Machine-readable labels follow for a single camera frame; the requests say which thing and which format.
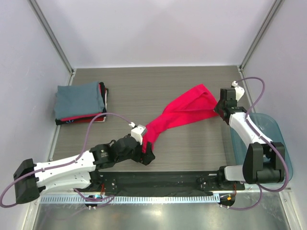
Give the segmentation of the left aluminium frame post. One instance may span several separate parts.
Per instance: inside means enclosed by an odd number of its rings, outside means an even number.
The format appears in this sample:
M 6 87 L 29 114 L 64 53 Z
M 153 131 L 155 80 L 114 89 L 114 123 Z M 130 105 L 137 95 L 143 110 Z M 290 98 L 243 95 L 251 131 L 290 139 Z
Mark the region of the left aluminium frame post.
M 68 72 L 70 73 L 70 75 L 72 76 L 74 73 L 74 69 L 71 66 L 70 62 L 68 61 L 61 45 L 59 44 L 51 26 L 49 25 L 41 7 L 39 6 L 39 4 L 37 3 L 36 0 L 28 0 L 27 1 L 29 3 L 29 5 L 31 6 L 34 14 L 36 15 L 36 17 L 38 18 L 40 24 L 42 25 L 45 33 L 47 34 L 50 42 L 52 43 L 55 51 L 57 52 L 57 54 L 59 55 L 60 59 L 62 60 L 64 66 L 66 67 L 66 69 L 68 70 Z

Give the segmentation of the folded grey-blue t shirt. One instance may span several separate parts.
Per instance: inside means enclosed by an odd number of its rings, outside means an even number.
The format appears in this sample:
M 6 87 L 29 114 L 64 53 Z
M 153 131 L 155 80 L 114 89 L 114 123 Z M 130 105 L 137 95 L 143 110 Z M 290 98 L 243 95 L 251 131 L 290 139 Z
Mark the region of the folded grey-blue t shirt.
M 58 86 L 56 104 L 54 107 L 55 118 L 78 117 L 94 115 L 103 112 L 105 103 L 101 95 L 100 84 L 97 81 L 70 86 Z

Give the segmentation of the aluminium frame post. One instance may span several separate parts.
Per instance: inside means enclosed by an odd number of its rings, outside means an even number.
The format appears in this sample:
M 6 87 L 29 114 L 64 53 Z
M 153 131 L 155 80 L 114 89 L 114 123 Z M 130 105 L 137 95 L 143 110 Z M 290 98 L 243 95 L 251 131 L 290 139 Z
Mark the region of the aluminium frame post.
M 241 64 L 238 66 L 240 72 L 243 72 L 244 68 L 247 66 L 250 58 L 252 57 L 253 53 L 255 52 L 256 48 L 258 47 L 260 41 L 264 37 L 266 31 L 268 30 L 269 26 L 271 25 L 274 17 L 276 16 L 277 12 L 283 5 L 284 0 L 274 0 L 272 6 L 270 7 L 268 13 L 266 14 L 259 30 L 257 31 L 251 45 L 249 46 L 247 53 L 245 54 Z
M 66 67 L 66 69 L 68 70 L 68 72 L 70 73 L 70 75 L 72 76 L 74 73 L 74 69 L 71 66 L 70 62 L 68 61 L 61 45 L 59 44 L 51 26 L 49 25 L 41 7 L 39 6 L 39 4 L 37 3 L 36 0 L 28 0 L 27 1 L 29 3 L 29 5 L 31 6 L 34 14 L 36 15 L 36 17 L 38 18 L 40 24 L 42 25 L 45 33 L 47 34 L 50 42 L 52 43 L 55 51 L 57 52 L 57 54 L 59 55 L 60 59 L 62 60 L 64 66 Z

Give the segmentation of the blue plastic bin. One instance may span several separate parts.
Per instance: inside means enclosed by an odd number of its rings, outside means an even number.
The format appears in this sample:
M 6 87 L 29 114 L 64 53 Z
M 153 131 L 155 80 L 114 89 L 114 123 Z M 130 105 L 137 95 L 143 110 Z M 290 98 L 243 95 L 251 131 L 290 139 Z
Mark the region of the blue plastic bin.
M 281 142 L 285 147 L 285 163 L 289 171 L 289 181 L 293 177 L 293 168 L 289 157 L 288 150 L 280 131 L 278 123 L 269 115 L 261 113 L 251 113 L 250 118 L 258 129 L 270 138 L 273 142 Z M 234 156 L 237 165 L 243 165 L 247 153 L 247 147 L 239 134 L 231 127 L 230 128 Z

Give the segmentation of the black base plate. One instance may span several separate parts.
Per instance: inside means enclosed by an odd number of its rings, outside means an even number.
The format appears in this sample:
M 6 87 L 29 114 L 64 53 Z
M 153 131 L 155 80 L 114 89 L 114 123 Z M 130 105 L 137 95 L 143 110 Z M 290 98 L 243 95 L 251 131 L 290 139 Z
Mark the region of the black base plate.
M 91 184 L 81 192 L 104 191 L 107 196 L 189 197 L 214 191 L 243 191 L 238 181 L 227 181 L 220 171 L 91 172 Z

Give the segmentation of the folded black t shirt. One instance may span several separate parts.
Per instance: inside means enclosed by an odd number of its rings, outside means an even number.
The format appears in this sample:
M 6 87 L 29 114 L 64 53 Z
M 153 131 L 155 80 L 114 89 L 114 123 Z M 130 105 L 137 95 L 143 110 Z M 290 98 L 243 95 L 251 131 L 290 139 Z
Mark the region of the folded black t shirt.
M 54 107 L 57 125 L 89 123 L 107 109 L 108 88 L 103 82 L 58 86 Z

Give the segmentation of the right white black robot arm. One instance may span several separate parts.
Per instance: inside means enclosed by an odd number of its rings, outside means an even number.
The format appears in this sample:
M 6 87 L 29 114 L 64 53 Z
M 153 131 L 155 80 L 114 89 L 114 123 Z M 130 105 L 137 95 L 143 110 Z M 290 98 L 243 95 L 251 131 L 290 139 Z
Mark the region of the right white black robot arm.
M 222 88 L 220 99 L 214 111 L 237 132 L 247 152 L 242 165 L 221 166 L 216 183 L 221 189 L 228 189 L 233 183 L 271 184 L 286 181 L 285 146 L 265 136 L 250 119 L 244 107 L 237 101 L 244 89 Z

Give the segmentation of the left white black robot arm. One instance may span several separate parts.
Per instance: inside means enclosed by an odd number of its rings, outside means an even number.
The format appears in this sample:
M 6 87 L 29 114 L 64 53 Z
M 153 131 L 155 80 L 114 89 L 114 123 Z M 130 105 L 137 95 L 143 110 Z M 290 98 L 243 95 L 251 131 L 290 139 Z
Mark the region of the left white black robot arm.
M 24 160 L 15 171 L 15 201 L 17 204 L 32 202 L 42 194 L 78 189 L 97 191 L 102 179 L 99 170 L 113 167 L 116 163 L 133 160 L 148 165 L 155 159 L 152 144 L 146 150 L 131 135 L 107 144 L 99 144 L 85 151 L 80 158 L 72 156 L 57 161 L 34 163 Z

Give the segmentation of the right aluminium frame post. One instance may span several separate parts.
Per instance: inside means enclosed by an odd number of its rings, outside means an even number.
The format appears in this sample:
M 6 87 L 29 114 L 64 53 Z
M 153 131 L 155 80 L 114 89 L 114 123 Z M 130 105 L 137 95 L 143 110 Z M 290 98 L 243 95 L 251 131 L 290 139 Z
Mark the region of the right aluminium frame post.
M 257 31 L 251 45 L 249 46 L 247 53 L 245 54 L 241 64 L 238 66 L 240 72 L 243 72 L 244 68 L 247 66 L 250 58 L 252 57 L 253 53 L 255 52 L 256 48 L 258 47 L 260 41 L 264 37 L 266 31 L 268 30 L 269 26 L 271 25 L 274 17 L 276 16 L 277 12 L 283 5 L 284 0 L 274 0 L 272 6 L 270 7 L 268 13 L 266 14 L 259 30 Z

